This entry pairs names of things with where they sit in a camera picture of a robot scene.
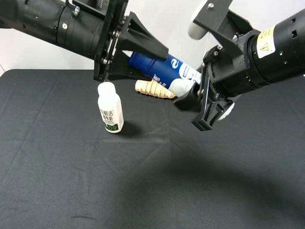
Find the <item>white bottle cap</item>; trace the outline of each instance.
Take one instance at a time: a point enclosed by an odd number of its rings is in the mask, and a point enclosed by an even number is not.
[[[123,53],[128,56],[128,57],[131,57],[133,52],[132,51],[127,51],[127,50],[124,50]]]
[[[201,38],[203,38],[206,34],[207,34],[207,30],[205,30],[204,28],[201,28],[199,25],[194,23],[195,18],[197,17],[197,15],[200,13],[201,9],[204,7],[204,5],[206,4],[207,0],[202,0],[202,2],[199,4],[199,6],[197,7],[197,9],[194,11],[194,13],[192,14],[191,17],[191,24],[189,26],[189,36],[191,38],[193,38],[194,40],[200,40]]]
[[[99,92],[99,96],[103,96],[103,95],[109,94],[109,93],[116,93],[115,86],[111,82],[101,83],[98,86],[97,91]]]
[[[223,116],[221,116],[218,120],[221,121],[225,119],[233,111],[234,106],[235,104],[232,104],[229,109],[223,114]]]

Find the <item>cable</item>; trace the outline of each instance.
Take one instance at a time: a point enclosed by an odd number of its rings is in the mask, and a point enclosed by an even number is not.
[[[1,63],[0,63],[0,68],[5,72],[4,68],[2,67]]]
[[[203,58],[204,58],[206,52],[208,51],[209,42],[210,42],[210,37],[211,37],[211,33],[209,32],[208,40],[207,40],[207,42],[206,42],[206,46],[205,46],[204,53],[203,53]],[[204,64],[204,63],[202,62],[202,64],[200,65],[200,67],[197,69],[197,71],[201,72],[202,67],[203,67],[203,64]]]

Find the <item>blue bottle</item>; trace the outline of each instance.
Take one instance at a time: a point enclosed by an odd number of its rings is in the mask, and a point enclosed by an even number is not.
[[[129,65],[157,81],[178,97],[188,93],[194,82],[201,82],[201,73],[170,54],[166,61],[159,61],[134,52]]]

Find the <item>screw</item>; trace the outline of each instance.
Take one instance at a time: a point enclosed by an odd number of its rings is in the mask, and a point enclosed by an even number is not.
[[[199,90],[199,91],[197,91],[197,95],[198,95],[198,97],[201,97],[202,96],[202,93],[201,93],[201,91]]]
[[[74,15],[77,16],[80,13],[81,9],[77,6],[74,10]]]
[[[120,32],[120,31],[117,31],[117,32],[115,33],[115,37],[116,37],[116,38],[119,38],[119,37],[120,37],[120,34],[121,34],[121,32]]]
[[[126,19],[127,19],[127,16],[124,16],[123,19],[122,19],[123,24],[125,24]]]
[[[102,63],[102,64],[107,64],[107,63],[108,63],[108,60],[107,60],[107,59],[102,58],[102,59],[101,59],[101,63]]]
[[[210,3],[210,4],[208,5],[208,8],[209,8],[209,9],[214,8],[214,4],[213,4],[213,3]]]

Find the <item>white background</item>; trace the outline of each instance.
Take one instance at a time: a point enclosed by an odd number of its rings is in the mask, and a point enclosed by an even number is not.
[[[146,28],[170,53],[196,68],[202,61],[207,37],[192,40],[187,29],[201,0],[130,0]],[[231,10],[265,30],[305,8],[305,0],[233,0]],[[216,44],[214,39],[209,48]],[[15,30],[0,29],[0,64],[10,69],[93,69],[93,61]]]

